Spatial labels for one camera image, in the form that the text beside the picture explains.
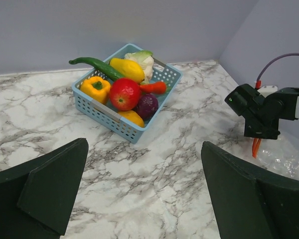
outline yellow bell pepper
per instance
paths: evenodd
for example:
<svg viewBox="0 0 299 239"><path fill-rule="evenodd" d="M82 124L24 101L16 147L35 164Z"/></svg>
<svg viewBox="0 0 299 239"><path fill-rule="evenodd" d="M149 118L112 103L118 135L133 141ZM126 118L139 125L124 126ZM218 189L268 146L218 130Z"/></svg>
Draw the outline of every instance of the yellow bell pepper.
<svg viewBox="0 0 299 239"><path fill-rule="evenodd" d="M99 76L93 76L90 79L83 81L80 90L92 97L102 104L106 104L109 99L109 93L111 89L110 82L103 80Z"/></svg>

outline wall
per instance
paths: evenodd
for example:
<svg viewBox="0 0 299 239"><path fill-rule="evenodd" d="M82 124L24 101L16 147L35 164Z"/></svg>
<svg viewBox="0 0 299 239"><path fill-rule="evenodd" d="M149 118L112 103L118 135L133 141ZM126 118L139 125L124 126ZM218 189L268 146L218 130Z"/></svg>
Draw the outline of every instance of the wall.
<svg viewBox="0 0 299 239"><path fill-rule="evenodd" d="M257 1L0 1L0 74L73 68L126 42L167 62L218 58Z"/></svg>
<svg viewBox="0 0 299 239"><path fill-rule="evenodd" d="M220 57L220 63L239 83L254 85L273 58L299 52L299 0L259 0ZM299 57L274 63L263 85L299 87ZM281 121L281 128L299 138L299 120Z"/></svg>

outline lemon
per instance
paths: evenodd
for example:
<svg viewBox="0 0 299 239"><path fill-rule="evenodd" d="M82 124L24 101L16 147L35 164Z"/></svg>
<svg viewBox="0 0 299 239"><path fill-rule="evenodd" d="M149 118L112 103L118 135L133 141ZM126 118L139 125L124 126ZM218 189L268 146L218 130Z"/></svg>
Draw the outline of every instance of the lemon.
<svg viewBox="0 0 299 239"><path fill-rule="evenodd" d="M135 111L119 111L118 114L138 125L139 127L145 127L144 121Z"/></svg>

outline basket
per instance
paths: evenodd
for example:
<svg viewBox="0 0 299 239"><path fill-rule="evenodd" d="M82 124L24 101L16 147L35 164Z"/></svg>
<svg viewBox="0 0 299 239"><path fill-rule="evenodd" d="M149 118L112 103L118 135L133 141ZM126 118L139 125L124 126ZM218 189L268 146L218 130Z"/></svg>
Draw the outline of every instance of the basket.
<svg viewBox="0 0 299 239"><path fill-rule="evenodd" d="M104 62L109 63L110 59L114 57L124 58L126 53L134 53L141 50L142 50L141 48L133 44L127 44L124 47L122 47L120 50L118 50L116 53L108 57L106 60L104 60ZM168 87L171 87L171 90L168 93L165 93L160 96L156 96L159 103L158 110L150 120L145 121L144 128L139 127L138 125L134 124L133 122L119 115L116 109L112 106L110 101L108 101L106 105L103 105L80 91L80 86L82 82L85 79L89 79L92 76L100 76L103 79L108 80L111 84L113 83L113 81L110 80L105 74L103 74L102 72L96 69L91 70L86 75L84 75L83 77L81 77L79 80L77 80L72 84L76 109L86 114L96 122L107 127L108 129L114 131L121 137L127 139L131 143L136 143L141 137L141 135L144 133L144 131L150 128L157 114L159 114L159 111L162 109L168 97L171 95L175 86L177 85L180 78L182 77L182 73L179 70L172 67L171 65L164 64L155 58L154 58L154 62L155 65L156 64L159 65L159 68L162 70L156 68L154 65L153 77L150 83L154 83L156 81L163 81L166 83Z"/></svg>

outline marble countertop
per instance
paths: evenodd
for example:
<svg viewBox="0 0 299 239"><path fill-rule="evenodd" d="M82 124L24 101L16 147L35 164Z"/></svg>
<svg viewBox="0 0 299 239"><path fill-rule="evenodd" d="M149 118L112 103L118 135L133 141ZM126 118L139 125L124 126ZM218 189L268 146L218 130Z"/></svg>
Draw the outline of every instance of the marble countertop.
<svg viewBox="0 0 299 239"><path fill-rule="evenodd" d="M200 151L207 140L253 162L224 103L237 84L215 61L175 67L183 78L135 145L75 109L71 83L87 70L0 76L0 171L88 140L63 238L219 238Z"/></svg>

